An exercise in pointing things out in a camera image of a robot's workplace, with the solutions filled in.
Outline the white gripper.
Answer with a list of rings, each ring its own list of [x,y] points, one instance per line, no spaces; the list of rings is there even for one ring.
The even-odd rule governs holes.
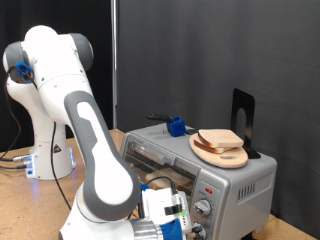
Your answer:
[[[170,188],[146,189],[142,191],[142,201],[144,215],[155,224],[162,225],[178,219],[183,234],[189,233],[191,229],[193,233],[202,231],[201,226],[192,228],[188,202],[183,191],[173,194]]]

